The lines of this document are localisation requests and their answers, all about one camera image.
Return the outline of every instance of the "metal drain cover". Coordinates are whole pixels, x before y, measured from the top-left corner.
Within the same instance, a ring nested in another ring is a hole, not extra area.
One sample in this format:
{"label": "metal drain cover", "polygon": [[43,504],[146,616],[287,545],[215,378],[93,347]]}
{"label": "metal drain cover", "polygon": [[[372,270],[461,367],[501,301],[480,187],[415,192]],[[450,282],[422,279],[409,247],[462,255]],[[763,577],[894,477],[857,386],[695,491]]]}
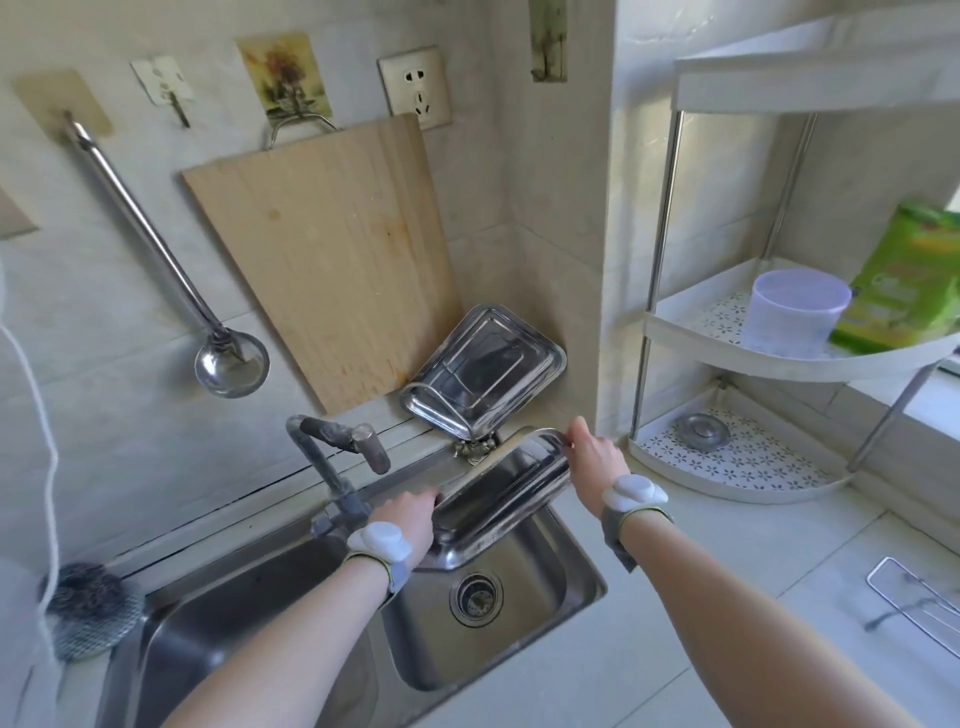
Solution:
{"label": "metal drain cover", "polygon": [[467,627],[490,624],[503,607],[503,585],[494,574],[472,573],[450,590],[450,611]]}

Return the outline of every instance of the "wrist tracker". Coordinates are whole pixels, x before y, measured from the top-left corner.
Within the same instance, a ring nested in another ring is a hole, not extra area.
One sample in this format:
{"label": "wrist tracker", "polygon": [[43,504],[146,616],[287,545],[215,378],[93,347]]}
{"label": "wrist tracker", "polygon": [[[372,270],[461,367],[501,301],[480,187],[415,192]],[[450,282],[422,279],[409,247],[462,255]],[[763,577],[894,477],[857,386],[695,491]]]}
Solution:
{"label": "wrist tracker", "polygon": [[413,547],[403,538],[403,531],[395,523],[387,521],[368,523],[350,534],[347,546],[350,551],[344,563],[354,556],[367,556],[380,562],[387,570],[390,584],[387,587],[387,598],[384,604],[390,601],[410,578],[410,568],[405,559],[413,551]]}
{"label": "wrist tracker", "polygon": [[636,560],[620,543],[620,529],[628,516],[638,511],[658,511],[667,519],[670,514],[662,506],[668,501],[666,492],[653,480],[631,473],[621,475],[603,492],[604,509],[600,516],[604,541],[611,548],[624,569],[636,569]]}

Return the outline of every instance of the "wooden cutting board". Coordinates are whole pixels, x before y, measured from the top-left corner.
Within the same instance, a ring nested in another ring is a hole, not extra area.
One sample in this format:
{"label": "wooden cutting board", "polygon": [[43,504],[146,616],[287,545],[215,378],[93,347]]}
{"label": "wooden cutting board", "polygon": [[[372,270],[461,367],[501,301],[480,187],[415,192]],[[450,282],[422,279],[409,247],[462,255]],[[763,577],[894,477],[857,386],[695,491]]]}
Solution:
{"label": "wooden cutting board", "polygon": [[414,115],[183,177],[328,414],[405,384],[462,318]]}

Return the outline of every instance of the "hand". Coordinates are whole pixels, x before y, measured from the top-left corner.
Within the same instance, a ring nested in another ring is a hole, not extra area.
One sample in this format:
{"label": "hand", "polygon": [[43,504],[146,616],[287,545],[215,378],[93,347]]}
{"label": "hand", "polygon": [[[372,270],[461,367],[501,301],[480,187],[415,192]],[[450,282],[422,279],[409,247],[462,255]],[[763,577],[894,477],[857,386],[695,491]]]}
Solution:
{"label": "hand", "polygon": [[433,488],[428,488],[418,496],[404,493],[388,500],[370,516],[371,522],[390,522],[398,525],[403,531],[403,538],[413,547],[413,551],[407,557],[407,566],[410,570],[423,560],[430,545],[433,544],[432,517],[436,501],[437,491]]}
{"label": "hand", "polygon": [[590,434],[584,418],[574,418],[566,436],[573,443],[565,451],[573,487],[584,507],[599,519],[603,512],[601,495],[619,476],[629,475],[630,468],[616,445],[606,437]]}

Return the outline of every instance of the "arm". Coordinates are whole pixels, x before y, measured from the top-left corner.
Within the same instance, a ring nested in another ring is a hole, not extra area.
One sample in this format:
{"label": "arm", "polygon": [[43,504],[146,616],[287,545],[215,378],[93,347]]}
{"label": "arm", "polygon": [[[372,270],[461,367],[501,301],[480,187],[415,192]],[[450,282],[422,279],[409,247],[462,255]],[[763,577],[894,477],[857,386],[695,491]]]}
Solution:
{"label": "arm", "polygon": [[[433,540],[435,498],[433,491],[405,493],[371,516],[400,526],[413,547],[411,568]],[[207,676],[162,728],[313,728],[387,587],[382,564],[348,559]]]}
{"label": "arm", "polygon": [[[577,495],[599,517],[600,495],[630,470],[582,418],[568,436]],[[690,662],[736,728],[919,728],[832,645],[660,513],[629,516],[620,543],[647,574]]]}

